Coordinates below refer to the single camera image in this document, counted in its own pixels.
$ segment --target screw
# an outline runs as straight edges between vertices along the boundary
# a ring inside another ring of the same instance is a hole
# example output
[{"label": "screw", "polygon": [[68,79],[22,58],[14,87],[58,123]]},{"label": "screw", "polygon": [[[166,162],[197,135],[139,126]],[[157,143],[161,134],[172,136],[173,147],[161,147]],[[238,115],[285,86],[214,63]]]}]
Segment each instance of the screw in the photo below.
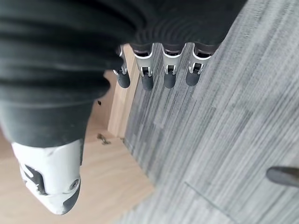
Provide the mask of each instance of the screw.
[{"label": "screw", "polygon": [[103,141],[103,143],[102,143],[103,145],[109,145],[109,144],[111,144],[111,142],[107,141],[106,138],[105,138],[105,136],[102,135],[102,134],[98,134],[97,138]]},{"label": "screw", "polygon": [[70,190],[75,189],[79,184],[79,180],[76,179],[71,185],[70,185]]}]

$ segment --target robotic hand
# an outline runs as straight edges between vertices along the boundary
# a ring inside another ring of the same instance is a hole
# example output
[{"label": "robotic hand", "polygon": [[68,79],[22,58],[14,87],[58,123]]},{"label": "robotic hand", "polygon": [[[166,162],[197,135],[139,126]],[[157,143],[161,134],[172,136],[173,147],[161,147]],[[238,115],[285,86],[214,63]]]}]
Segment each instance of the robotic hand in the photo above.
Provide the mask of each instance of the robotic hand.
[{"label": "robotic hand", "polygon": [[59,215],[76,203],[87,121],[109,89],[104,71],[129,86],[120,45],[131,44],[151,90],[153,43],[164,47],[167,88],[194,43],[186,77],[194,86],[245,2],[0,0],[0,122],[32,194]]}]

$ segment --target black fingertip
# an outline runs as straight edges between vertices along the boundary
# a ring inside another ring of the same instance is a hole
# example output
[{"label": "black fingertip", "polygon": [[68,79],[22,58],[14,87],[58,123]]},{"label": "black fingertip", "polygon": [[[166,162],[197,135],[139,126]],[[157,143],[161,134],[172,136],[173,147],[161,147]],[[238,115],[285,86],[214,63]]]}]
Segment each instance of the black fingertip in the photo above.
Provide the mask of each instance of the black fingertip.
[{"label": "black fingertip", "polygon": [[121,74],[117,75],[116,78],[117,78],[117,82],[120,85],[120,87],[122,87],[124,89],[128,88],[131,84],[128,72],[125,75],[121,73]]},{"label": "black fingertip", "polygon": [[195,86],[198,81],[199,81],[199,77],[200,75],[198,74],[194,74],[194,73],[190,73],[188,71],[187,76],[186,76],[186,83],[188,86]]},{"label": "black fingertip", "polygon": [[143,76],[141,77],[141,81],[142,81],[142,86],[144,90],[150,91],[153,89],[154,87],[154,79],[153,76]]},{"label": "black fingertip", "polygon": [[164,74],[164,86],[168,89],[174,87],[176,83],[177,74],[173,75],[172,72],[168,72],[168,74]]}]

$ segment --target black object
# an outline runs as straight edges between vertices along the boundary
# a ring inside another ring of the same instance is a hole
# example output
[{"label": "black object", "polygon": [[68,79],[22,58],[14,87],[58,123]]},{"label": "black object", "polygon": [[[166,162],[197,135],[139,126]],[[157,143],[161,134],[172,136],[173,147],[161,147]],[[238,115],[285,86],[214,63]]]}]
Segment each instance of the black object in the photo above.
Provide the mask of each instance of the black object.
[{"label": "black object", "polygon": [[168,74],[164,74],[164,86],[168,89],[173,88],[176,83],[176,77],[177,74],[173,75],[171,71]]},{"label": "black object", "polygon": [[124,89],[128,88],[131,84],[128,72],[125,75],[122,73],[122,71],[118,72],[116,79],[120,87]]},{"label": "black object", "polygon": [[188,86],[195,86],[199,81],[200,75],[197,73],[190,73],[188,70],[186,75],[186,83]]},{"label": "black object", "polygon": [[144,90],[150,91],[154,87],[154,78],[153,76],[144,75],[141,77],[142,86]]},{"label": "black object", "polygon": [[299,188],[299,169],[295,167],[271,167],[267,178],[277,184]]}]

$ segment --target wooden floor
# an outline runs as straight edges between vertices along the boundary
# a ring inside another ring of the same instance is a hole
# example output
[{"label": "wooden floor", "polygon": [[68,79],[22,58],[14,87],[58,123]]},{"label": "wooden floor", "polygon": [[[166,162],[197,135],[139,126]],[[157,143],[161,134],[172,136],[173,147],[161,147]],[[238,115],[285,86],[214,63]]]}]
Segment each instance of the wooden floor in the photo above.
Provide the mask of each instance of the wooden floor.
[{"label": "wooden floor", "polygon": [[299,1],[249,0],[196,87],[188,54],[172,90],[155,55],[126,144],[157,190],[117,223],[299,224],[299,189],[265,178],[299,167]]},{"label": "wooden floor", "polygon": [[[98,133],[111,144],[102,145]],[[85,139],[79,199],[64,216],[51,214],[26,189],[11,146],[1,132],[0,146],[1,224],[110,224],[153,191],[121,139],[101,129],[93,119]]]}]

